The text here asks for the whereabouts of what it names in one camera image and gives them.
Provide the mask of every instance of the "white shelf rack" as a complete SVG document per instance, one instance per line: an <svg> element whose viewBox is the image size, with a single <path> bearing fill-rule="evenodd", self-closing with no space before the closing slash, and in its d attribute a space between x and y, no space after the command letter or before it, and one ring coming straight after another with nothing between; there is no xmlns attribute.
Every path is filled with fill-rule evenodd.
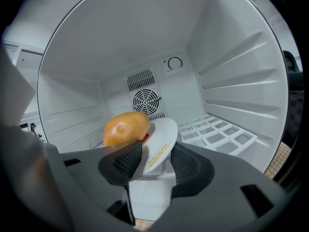
<svg viewBox="0 0 309 232"><path fill-rule="evenodd" d="M178 131L183 143L232 156L237 156L257 139L251 132L210 114L179 124Z"/></svg>

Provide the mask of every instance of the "black circular vent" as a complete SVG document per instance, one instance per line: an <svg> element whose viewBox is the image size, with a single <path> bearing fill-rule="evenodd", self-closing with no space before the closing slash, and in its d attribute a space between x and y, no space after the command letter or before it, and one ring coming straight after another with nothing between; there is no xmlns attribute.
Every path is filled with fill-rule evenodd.
<svg viewBox="0 0 309 232"><path fill-rule="evenodd" d="M159 100L156 93L149 89L142 89L137 92L133 98L133 106L136 111L144 112L146 115L151 115L159 107Z"/></svg>

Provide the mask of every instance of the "plate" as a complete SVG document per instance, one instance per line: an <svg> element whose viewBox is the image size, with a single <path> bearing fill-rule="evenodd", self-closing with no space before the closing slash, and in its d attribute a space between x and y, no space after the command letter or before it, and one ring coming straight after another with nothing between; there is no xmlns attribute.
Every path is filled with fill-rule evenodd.
<svg viewBox="0 0 309 232"><path fill-rule="evenodd" d="M159 118L150 123L148 134L142 143L141 162L131 181L147 175L168 157L176 143L178 126L171 118Z"/></svg>

